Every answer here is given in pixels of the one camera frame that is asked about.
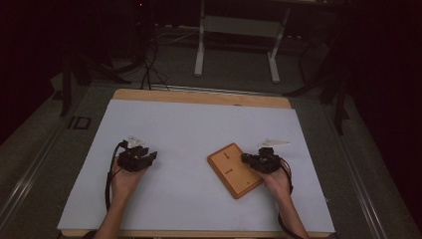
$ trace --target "cable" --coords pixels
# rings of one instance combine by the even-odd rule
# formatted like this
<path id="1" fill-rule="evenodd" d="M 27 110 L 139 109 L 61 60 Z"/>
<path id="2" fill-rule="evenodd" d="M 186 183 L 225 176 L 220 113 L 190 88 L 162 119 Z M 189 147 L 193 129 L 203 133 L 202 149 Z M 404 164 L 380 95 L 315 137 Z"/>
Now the cable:
<path id="1" fill-rule="evenodd" d="M 286 234 L 288 234 L 289 236 L 291 236 L 292 238 L 295 239 L 304 239 L 301 236 L 298 236 L 297 234 L 295 234 L 293 231 L 289 230 L 285 224 L 283 223 L 282 217 L 280 216 L 280 213 L 278 214 L 278 219 L 279 219 L 279 224 L 282 227 L 283 231 L 286 232 Z"/>
<path id="2" fill-rule="evenodd" d="M 198 32 L 192 32 L 192 33 L 186 34 L 186 35 L 184 35 L 184 36 L 182 36 L 182 37 L 176 38 L 176 39 L 174 39 L 174 40 L 172 40 L 172 41 L 169 41 L 169 42 L 164 42 L 164 43 L 158 43 L 158 44 L 160 44 L 160 45 L 168 45 L 168 44 L 171 44 L 171 43 L 177 42 L 177 41 L 179 41 L 179 40 L 181 40 L 181 39 L 183 39 L 183 38 L 187 38 L 187 37 L 189 37 L 189 36 L 191 36 L 191 35 L 193 35 L 193 34 L 198 34 Z"/>
<path id="3" fill-rule="evenodd" d="M 281 160 L 283 161 L 283 163 L 286 165 L 286 168 L 287 169 L 285 169 L 283 166 L 281 167 L 281 169 L 285 172 L 285 174 L 288 176 L 288 180 L 289 180 L 289 184 L 290 184 L 290 192 L 291 192 L 291 194 L 292 194 L 292 191 L 293 191 L 293 185 L 292 185 L 292 170 L 291 170 L 291 168 L 290 168 L 290 166 L 289 166 L 289 164 L 283 159 L 283 158 L 281 158 Z"/>
<path id="4" fill-rule="evenodd" d="M 125 78 L 125 77 L 128 77 L 128 76 L 131 76 L 131 75 L 133 75 L 133 74 L 135 74 L 135 73 L 139 72 L 139 70 L 140 70 L 140 69 L 142 69 L 142 68 L 143 68 L 143 66 L 139 66 L 139 67 L 137 67 L 134 71 L 132 71 L 131 73 L 127 73 L 126 75 L 122 76 L 122 78 Z"/>
<path id="5" fill-rule="evenodd" d="M 116 175 L 116 174 L 118 174 L 121 170 L 122 170 L 122 167 L 121 167 L 121 168 L 119 168 L 119 169 L 118 169 L 118 171 L 117 171 L 117 172 L 115 172 L 115 173 L 112 175 L 111 179 L 113 179 L 113 178 L 115 177 L 115 175 Z"/>
<path id="6" fill-rule="evenodd" d="M 162 36 L 182 36 L 186 35 L 186 33 L 163 33 L 157 36 L 157 38 L 160 38 Z"/>
<path id="7" fill-rule="evenodd" d="M 152 64 L 150 64 L 150 70 L 152 70 L 155 73 L 155 76 L 158 78 L 159 83 L 163 84 L 167 88 L 167 90 L 170 91 L 170 89 L 165 84 L 168 81 L 169 77 L 167 75 L 163 74 L 163 73 L 158 72 Z M 165 80 L 162 80 L 162 78 L 159 76 L 159 74 L 161 74 L 163 77 L 165 77 Z"/>
<path id="8" fill-rule="evenodd" d="M 153 59 L 152 59 L 151 63 L 149 64 L 149 66 L 148 66 L 148 63 L 147 63 L 146 58 L 145 58 L 145 60 L 144 60 L 144 62 L 145 62 L 145 66 L 146 66 L 146 72 L 145 72 L 145 74 L 143 75 L 143 77 L 142 77 L 142 81 L 141 81 L 141 83 L 140 83 L 140 89 L 141 89 L 141 90 L 143 90 L 143 83 L 145 82 L 145 78 L 147 78 L 148 85 L 149 85 L 149 89 L 151 90 L 151 81 L 150 81 L 150 78 L 149 78 L 149 70 L 150 70 L 151 66 L 154 64 L 155 59 L 156 59 L 156 57 L 157 57 L 157 54 L 156 54 L 155 49 L 153 49 L 152 47 L 151 47 L 151 49 L 152 49 L 152 51 L 153 51 L 153 53 L 154 53 L 154 57 L 153 57 Z"/>
<path id="9" fill-rule="evenodd" d="M 60 238 L 62 238 L 62 236 L 63 236 L 62 232 L 59 232 L 59 234 L 57 235 L 56 239 L 60 239 Z"/>
<path id="10" fill-rule="evenodd" d="M 109 171 L 106 175 L 106 182 L 105 182 L 105 208 L 108 211 L 111 203 L 109 201 L 109 187 L 111 185 L 111 180 L 115 176 L 115 174 L 112 174 L 112 167 L 114 166 L 114 159 L 115 155 L 117 154 L 118 149 L 122 146 L 123 142 L 120 142 L 114 149 L 114 152 L 112 153 L 111 163 L 109 165 Z"/>

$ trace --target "metal stand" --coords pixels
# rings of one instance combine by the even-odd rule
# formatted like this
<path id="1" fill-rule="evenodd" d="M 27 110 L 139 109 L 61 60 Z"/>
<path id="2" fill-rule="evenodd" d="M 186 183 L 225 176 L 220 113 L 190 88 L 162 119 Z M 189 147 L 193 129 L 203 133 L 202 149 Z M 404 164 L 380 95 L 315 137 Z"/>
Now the metal stand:
<path id="1" fill-rule="evenodd" d="M 204 33 L 205 31 L 210 31 L 275 38 L 274 47 L 272 51 L 268 53 L 268 62 L 270 65 L 273 83 L 279 83 L 280 77 L 279 71 L 277 69 L 276 56 L 277 52 L 279 51 L 280 43 L 283 39 L 283 34 L 285 32 L 290 12 L 290 8 L 286 9 L 283 21 L 281 23 L 209 16 L 205 14 L 205 0 L 201 0 L 201 13 L 199 19 L 199 46 L 198 52 L 196 54 L 194 75 L 196 77 L 202 76 L 205 51 Z"/>

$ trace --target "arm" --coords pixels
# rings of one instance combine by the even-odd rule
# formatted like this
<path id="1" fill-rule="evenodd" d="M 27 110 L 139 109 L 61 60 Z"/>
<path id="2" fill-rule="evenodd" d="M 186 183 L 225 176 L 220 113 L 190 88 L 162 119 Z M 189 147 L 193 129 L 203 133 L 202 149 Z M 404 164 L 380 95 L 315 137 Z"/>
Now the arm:
<path id="1" fill-rule="evenodd" d="M 281 168 L 270 174 L 258 173 L 277 201 L 283 224 L 296 235 L 302 238 L 310 238 L 292 200 L 290 183 L 286 173 Z"/>
<path id="2" fill-rule="evenodd" d="M 114 177 L 111 180 L 112 200 L 105 219 L 96 233 L 95 239 L 115 239 L 123 219 L 124 209 L 131 194 L 136 189 L 146 169 L 138 172 L 128 172 L 120 169 L 114 161 L 112 168 Z"/>

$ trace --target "black cable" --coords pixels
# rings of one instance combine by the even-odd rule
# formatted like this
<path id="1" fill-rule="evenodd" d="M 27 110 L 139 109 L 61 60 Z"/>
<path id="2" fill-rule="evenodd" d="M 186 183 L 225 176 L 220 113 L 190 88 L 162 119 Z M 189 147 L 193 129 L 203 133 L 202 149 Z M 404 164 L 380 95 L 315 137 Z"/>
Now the black cable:
<path id="1" fill-rule="evenodd" d="M 134 61 L 131 64 L 129 64 L 127 66 L 124 66 L 124 67 L 120 67 L 120 68 L 109 68 L 109 67 L 106 67 L 106 66 L 103 66 L 103 65 L 101 65 L 101 66 L 104 67 L 104 68 L 106 68 L 106 69 L 108 69 L 109 71 L 111 71 L 111 72 L 113 72 L 115 74 L 122 74 L 122 73 L 126 73 L 126 72 L 129 72 L 129 71 L 132 71 L 132 70 L 136 69 L 141 64 L 142 64 L 141 58 L 135 57 L 134 58 Z"/>
<path id="2" fill-rule="evenodd" d="M 151 63 L 149 64 L 149 66 L 148 66 L 148 63 L 147 63 L 146 58 L 145 58 L 145 61 L 144 61 L 144 63 L 145 63 L 145 67 L 146 67 L 146 72 L 145 72 L 145 74 L 143 75 L 143 77 L 142 77 L 142 81 L 141 81 L 141 83 L 140 83 L 140 89 L 141 89 L 141 90 L 143 90 L 143 83 L 145 82 L 145 78 L 147 78 L 147 81 L 148 81 L 148 83 L 149 83 L 149 89 L 151 90 L 151 82 L 150 82 L 150 79 L 149 79 L 149 70 L 150 70 L 151 66 L 154 64 L 155 59 L 156 59 L 156 57 L 157 57 L 157 54 L 156 54 L 156 52 L 154 51 L 154 49 L 153 49 L 153 48 L 152 48 L 152 50 L 153 50 L 153 53 L 154 53 L 154 57 L 152 58 L 152 61 L 151 61 Z"/>
<path id="3" fill-rule="evenodd" d="M 148 81 L 148 87 L 149 87 L 149 90 L 151 91 L 151 80 L 149 76 L 149 69 L 151 69 L 151 66 L 149 66 L 149 68 L 146 71 L 146 80 Z"/>
<path id="4" fill-rule="evenodd" d="M 158 43 L 158 44 L 159 44 L 159 45 L 168 45 L 168 44 L 171 44 L 171 43 L 175 43 L 175 42 L 177 42 L 177 41 L 179 41 L 179 40 L 181 40 L 181 39 L 183 39 L 183 38 L 190 37 L 190 36 L 192 36 L 192 35 L 194 35 L 194 34 L 199 34 L 199 32 L 192 32 L 192 33 L 183 34 L 183 36 L 182 36 L 182 37 L 176 38 L 176 39 L 171 40 L 171 41 L 169 41 L 169 42 L 161 42 L 161 43 Z"/>
<path id="5" fill-rule="evenodd" d="M 62 236 L 63 236 L 62 232 L 59 232 L 59 234 L 57 235 L 56 239 L 60 239 L 60 238 L 62 238 Z"/>
<path id="6" fill-rule="evenodd" d="M 92 69 L 94 69 L 95 71 L 98 71 L 98 72 L 103 73 L 104 75 L 106 75 L 107 77 L 109 77 L 112 81 L 114 81 L 116 83 L 121 83 L 121 84 L 131 84 L 131 82 L 128 82 L 128 81 L 126 81 L 126 80 L 118 77 L 111 70 L 103 67 L 99 63 L 97 63 L 94 60 L 90 59 L 89 57 L 87 57 L 84 53 L 82 53 L 78 49 L 74 48 L 74 51 L 75 51 L 76 56 L 78 57 L 79 60 L 82 60 L 82 61 L 84 61 L 84 63 L 90 65 L 92 67 Z"/>
<path id="7" fill-rule="evenodd" d="M 168 81 L 168 76 L 163 74 L 163 73 L 158 72 L 152 64 L 150 64 L 150 70 L 152 70 L 155 73 L 155 76 L 158 78 L 158 80 L 159 80 L 158 84 L 163 84 L 167 88 L 167 90 L 170 91 L 170 89 L 165 84 Z M 162 80 L 162 78 L 159 76 L 159 74 L 161 74 L 163 77 L 165 77 L 165 80 Z"/>
<path id="8" fill-rule="evenodd" d="M 109 165 L 109 171 L 106 175 L 106 182 L 105 182 L 105 208 L 108 211 L 111 203 L 109 201 L 109 187 L 111 185 L 111 180 L 114 177 L 114 175 L 112 174 L 112 167 L 114 166 L 114 159 L 115 159 L 115 155 L 117 154 L 118 148 L 121 147 L 123 144 L 123 142 L 119 143 L 115 149 L 114 149 L 114 153 L 112 154 L 112 158 L 111 158 L 111 163 Z"/>
<path id="9" fill-rule="evenodd" d="M 293 185 L 292 185 L 292 170 L 289 166 L 289 164 L 281 158 L 281 160 L 283 161 L 283 163 L 285 164 L 286 168 L 289 170 L 289 172 L 285 169 L 285 167 L 282 165 L 281 169 L 283 170 L 283 172 L 286 174 L 286 176 L 288 177 L 289 180 L 289 184 L 290 184 L 290 193 L 292 194 L 293 191 Z M 278 219 L 279 219 L 279 225 L 282 227 L 283 231 L 286 232 L 286 234 L 288 234 L 289 236 L 295 238 L 295 239 L 303 239 L 301 236 L 295 234 L 293 231 L 289 230 L 289 228 L 286 227 L 286 225 L 283 223 L 283 219 L 280 216 L 280 213 L 278 213 Z"/>
<path id="10" fill-rule="evenodd" d="M 119 168 L 119 169 L 118 169 L 118 171 L 117 171 L 117 172 L 115 172 L 115 173 L 112 175 L 111 179 L 113 179 L 113 178 L 115 177 L 115 175 L 116 175 L 116 174 L 118 174 L 118 173 L 119 173 L 122 169 L 123 169 L 122 167 L 121 167 L 121 168 Z"/>
<path id="11" fill-rule="evenodd" d="M 137 67 L 137 68 L 136 68 L 136 69 L 134 69 L 131 73 L 127 73 L 126 75 L 121 76 L 121 77 L 122 77 L 122 78 L 125 78 L 125 77 L 128 77 L 128 76 L 131 76 L 131 75 L 133 75 L 133 74 L 135 74 L 135 73 L 139 72 L 139 70 L 140 70 L 140 69 L 142 69 L 142 68 L 143 68 L 143 66 Z"/>

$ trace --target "wrist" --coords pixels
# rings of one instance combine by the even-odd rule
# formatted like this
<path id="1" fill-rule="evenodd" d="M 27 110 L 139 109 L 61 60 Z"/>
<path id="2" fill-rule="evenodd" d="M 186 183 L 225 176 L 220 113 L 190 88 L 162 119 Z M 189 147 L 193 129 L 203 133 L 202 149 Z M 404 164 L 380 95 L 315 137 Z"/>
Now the wrist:
<path id="1" fill-rule="evenodd" d="M 293 199 L 292 196 L 288 193 L 278 193 L 276 195 L 277 204 L 279 207 L 291 207 L 293 206 Z"/>
<path id="2" fill-rule="evenodd" d="M 116 195 L 112 198 L 111 205 L 122 205 L 125 206 L 130 196 L 128 195 Z"/>

